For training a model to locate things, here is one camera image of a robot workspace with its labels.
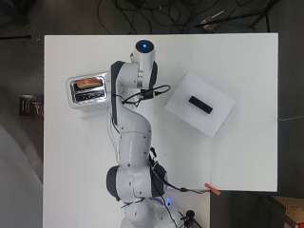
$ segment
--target black object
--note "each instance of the black object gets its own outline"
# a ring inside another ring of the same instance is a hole
[[[165,174],[167,173],[165,171],[165,169],[160,165],[157,164],[154,168],[154,172],[152,171],[152,169],[150,169],[150,177],[151,177],[151,181],[153,181],[153,184],[151,184],[151,193],[152,193],[152,197],[160,197],[164,194],[164,184],[161,180],[159,180],[157,178],[157,176],[155,175],[155,173],[157,173],[157,175],[164,180],[165,178]]]
[[[151,78],[150,78],[150,83],[149,83],[149,88],[152,88],[155,85],[155,83],[158,79],[158,71],[159,71],[159,67],[154,61],[153,68],[152,68],[152,73],[151,73]]]
[[[185,227],[187,228],[202,228],[199,223],[194,219],[195,213],[192,210],[187,211],[186,219],[184,222]]]
[[[106,174],[106,189],[117,201],[121,200],[116,190],[116,175],[119,165],[111,167]]]
[[[118,77],[118,74],[121,71],[121,68],[123,67],[124,62],[117,61],[111,66],[111,88],[112,88],[112,97],[111,97],[111,103],[112,103],[112,118],[114,121],[114,124],[117,125],[117,110],[116,110],[116,80]]]
[[[248,26],[248,29],[252,29],[253,31],[256,31],[256,25],[260,22],[260,20],[262,20],[265,17],[267,30],[268,30],[268,32],[270,32],[269,12],[275,6],[275,4],[278,3],[278,1],[279,0],[270,0],[268,5],[266,6],[266,8],[259,12],[241,14],[238,16],[227,17],[227,18],[221,19],[221,20],[214,20],[214,21],[202,23],[199,25],[195,25],[195,28],[201,28],[201,27],[204,27],[207,25],[214,25],[214,24],[218,24],[218,23],[225,23],[225,22],[234,21],[234,20],[241,19],[241,18],[258,16],[258,18],[251,25]]]
[[[154,90],[151,89],[141,89],[142,99],[143,100],[149,100],[154,98]]]
[[[191,103],[192,105],[195,105],[196,107],[198,107],[199,109],[203,110],[204,112],[206,112],[208,114],[210,114],[213,110],[213,108],[211,106],[202,102],[201,100],[199,100],[195,96],[192,96],[190,98],[189,103]]]

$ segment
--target black cable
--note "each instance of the black cable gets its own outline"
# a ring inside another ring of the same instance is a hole
[[[133,12],[132,12],[131,24],[133,25],[133,23],[134,23],[134,14],[133,14]],[[130,30],[129,30],[128,35],[129,35],[129,34],[133,34],[133,33],[132,33],[132,27],[130,27]]]
[[[117,8],[118,10],[120,10],[120,12],[122,13],[123,17],[125,18],[125,20],[126,20],[126,21],[128,22],[128,24],[130,25],[131,29],[133,29],[134,32],[135,32],[136,34],[138,34],[138,32],[136,31],[136,29],[135,29],[134,26],[133,26],[133,23],[129,20],[129,18],[128,18],[127,15],[124,13],[124,11],[121,10],[121,9],[119,8],[117,0],[111,0],[111,1],[112,1],[112,3],[114,4],[114,6],[116,6],[116,8]]]
[[[194,189],[188,189],[188,188],[185,188],[185,187],[182,187],[182,188],[179,188],[179,187],[176,187],[174,186],[173,184],[169,183],[167,180],[165,179],[162,179],[160,178],[160,176],[154,171],[153,167],[151,166],[151,169],[152,169],[152,172],[155,174],[155,176],[165,185],[168,185],[169,187],[172,187],[173,189],[175,190],[178,190],[180,192],[193,192],[193,193],[197,193],[197,194],[203,194],[205,192],[209,192],[210,190],[200,190],[200,191],[197,191],[197,190],[194,190]]]
[[[163,13],[161,10],[154,10],[154,9],[151,9],[148,2],[144,2],[144,3],[148,6],[148,8],[146,8],[146,9],[150,11],[151,16],[152,16],[152,19],[153,19],[153,21],[155,22],[155,24],[157,24],[158,26],[161,26],[161,27],[172,27],[172,24],[170,24],[170,25],[161,24],[160,22],[158,22],[158,21],[156,20],[156,18],[155,18],[155,16],[154,16],[154,11],[155,11],[155,12],[162,13],[162,14],[165,14],[165,13]]]
[[[160,88],[163,88],[163,87],[167,87],[167,89],[164,90],[164,91],[162,91],[162,92],[156,91],[156,90],[158,90]],[[141,99],[143,99],[143,96],[145,95],[145,93],[154,91],[154,95],[155,96],[159,96],[159,95],[161,95],[163,93],[166,93],[170,89],[171,89],[170,85],[160,85],[160,86],[157,86],[157,87],[152,87],[152,88],[149,88],[149,89],[147,89],[145,91],[141,91],[141,92],[138,92],[138,93],[135,93],[135,94],[129,96],[128,98],[126,98],[126,99],[123,100],[123,104],[131,104],[131,105],[133,105],[133,104],[136,104],[137,102],[140,102]],[[139,96],[139,95],[141,95],[141,98],[138,101],[136,101],[136,102],[129,102],[130,99],[132,99],[132,98],[134,98],[136,96]]]
[[[192,3],[191,0],[183,0],[183,3],[190,6],[190,7],[196,7],[196,6],[200,5],[201,2],[202,2],[202,0],[199,0],[196,3]]]
[[[107,31],[107,33],[109,33],[109,34],[111,35],[112,33],[111,33],[111,32],[106,28],[106,26],[103,24],[102,19],[101,19],[100,15],[99,15],[99,10],[100,10],[102,1],[103,1],[103,0],[100,0],[100,1],[99,1],[98,7],[97,7],[98,21],[99,21],[99,23],[101,24],[101,26]]]
[[[246,14],[241,14],[241,15],[237,15],[237,16],[233,16],[233,17],[227,17],[226,19],[219,19],[219,20],[214,20],[214,21],[210,21],[210,22],[206,22],[206,23],[202,23],[202,24],[198,24],[195,25],[195,28],[200,28],[200,27],[204,27],[207,25],[214,25],[214,24],[219,24],[219,23],[226,23],[226,22],[230,22],[230,21],[234,21],[234,20],[238,20],[238,19],[243,19],[243,18],[248,18],[248,17],[253,17],[253,16],[259,16],[265,9],[260,9],[254,12],[249,12]]]
[[[186,227],[186,226],[185,226],[185,222],[182,224],[182,226],[180,226],[180,228],[181,228],[181,227]]]
[[[171,16],[171,7],[172,7],[172,5],[174,4],[175,1],[176,0],[169,0],[168,12],[169,12],[169,16],[170,17],[172,17]]]
[[[135,201],[135,202],[124,202],[124,206],[122,206],[121,209],[123,209],[123,208],[125,208],[125,207],[127,207],[127,206],[129,206],[129,205],[131,205],[133,203],[140,203],[142,201],[144,201],[144,198],[141,198],[140,200]]]
[[[112,124],[113,124],[115,130],[117,131],[117,133],[120,134],[120,131],[117,129],[117,126],[114,124],[114,119],[113,119],[113,116],[112,116],[112,115],[111,115],[111,119],[112,119]]]
[[[166,205],[166,203],[165,203],[165,200],[164,200],[162,194],[160,193],[158,187],[156,186],[156,184],[155,184],[155,182],[154,182],[154,177],[153,177],[153,176],[151,176],[151,180],[152,180],[152,183],[153,183],[153,185],[154,185],[154,188],[156,189],[156,191],[158,192],[159,196],[161,197],[162,202],[163,202],[163,205],[164,205],[165,209],[167,209],[167,211],[168,211],[168,213],[169,213],[169,216],[170,216],[171,220],[174,222],[175,227],[176,227],[176,228],[179,228],[178,225],[177,225],[177,223],[175,222],[175,220],[172,218],[171,212],[170,212],[169,208],[167,207],[167,205]]]
[[[237,10],[237,9],[233,9],[233,10],[228,14],[228,16],[227,16],[226,18],[230,17],[236,10]],[[222,25],[224,25],[224,24],[225,24],[224,22],[221,23],[214,31],[219,30],[219,29],[222,27]]]
[[[197,191],[197,190],[188,189],[188,188],[185,188],[185,187],[179,188],[179,187],[176,187],[176,186],[174,186],[173,184],[169,183],[167,180],[160,178],[160,176],[159,176],[159,175],[155,172],[155,170],[154,170],[155,166],[159,163],[158,161],[154,161],[155,158],[156,158],[155,148],[154,148],[154,147],[151,147],[150,151],[153,152],[153,156],[154,156],[153,159],[151,158],[151,156],[149,156],[149,165],[150,165],[151,171],[154,173],[154,175],[155,175],[163,184],[165,184],[165,185],[167,185],[167,186],[170,186],[170,187],[172,187],[173,189],[178,190],[178,191],[180,191],[180,192],[193,192],[193,193],[197,193],[197,194],[203,194],[203,193],[205,193],[205,192],[210,192],[210,190],[200,190],[200,191]]]
[[[233,23],[228,23],[228,22],[226,22],[225,25],[226,26],[232,26],[232,27],[245,28],[245,29],[248,28],[248,26],[243,26],[243,25],[238,25],[238,24],[233,24]]]
[[[212,8],[214,8],[219,2],[220,2],[220,0],[217,0],[217,1],[216,1],[212,6],[210,6],[209,8],[204,9],[204,10],[202,10],[202,11],[200,11],[200,12],[197,12],[197,15],[200,15],[200,14],[202,14],[202,13],[204,13],[204,12],[206,12],[206,11],[212,9]]]
[[[191,7],[190,9],[188,8],[188,6],[185,4],[185,7],[188,9],[189,11],[189,16],[187,21],[183,24],[182,26],[182,33],[186,33],[185,29],[186,27],[189,25],[189,23],[192,21],[192,19],[195,19],[195,17],[197,16],[197,12],[196,12],[196,7]]]
[[[173,4],[173,7],[178,11],[179,13],[179,16],[178,16],[178,19],[177,19],[177,24],[180,22],[180,19],[181,19],[181,11],[180,9],[178,8],[178,6],[176,4]]]
[[[248,0],[247,2],[245,2],[244,4],[240,4],[238,0],[236,0],[236,3],[239,7],[245,7],[247,6],[249,3],[253,2],[254,0]]]
[[[145,6],[141,6],[141,9],[143,9],[143,10],[162,10],[163,8],[168,7],[169,4],[170,4],[170,2],[171,2],[171,0],[168,0],[168,2],[167,2],[166,4],[160,5],[160,6],[155,7],[155,8],[151,8],[150,6],[148,6],[148,8],[146,8]]]
[[[124,100],[124,97],[123,97],[123,96],[121,96],[121,95],[118,95],[118,94],[114,94],[114,93],[112,93],[112,96],[114,96],[114,97],[120,97],[122,100]]]
[[[124,9],[124,8],[121,8],[119,5],[118,5],[118,2],[117,0],[111,0],[112,3],[114,4],[114,6],[119,9],[119,10],[122,10],[122,11],[134,11],[134,12],[137,12],[139,15],[141,15],[147,22],[148,22],[148,25],[149,25],[149,33],[152,34],[152,24],[151,24],[151,21],[149,20],[149,18],[147,18],[142,12],[140,12],[139,10],[136,10],[136,9]]]

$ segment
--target blue light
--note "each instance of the blue light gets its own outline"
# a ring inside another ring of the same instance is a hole
[[[167,205],[170,206],[171,205],[171,199],[167,198]]]

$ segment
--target black remote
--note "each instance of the black remote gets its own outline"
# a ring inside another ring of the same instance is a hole
[[[195,96],[192,96],[190,98],[189,103],[191,103],[192,105],[195,105],[196,107],[198,107],[199,109],[203,110],[204,112],[206,112],[208,114],[210,114],[213,110],[213,108],[211,106],[209,106],[208,104],[205,104],[204,102],[202,102]]]

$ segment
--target small box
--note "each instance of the small box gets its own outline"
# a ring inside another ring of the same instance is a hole
[[[189,102],[194,96],[213,108],[210,114]],[[205,83],[201,78],[188,73],[176,89],[166,109],[196,129],[214,137],[231,112],[235,101]]]

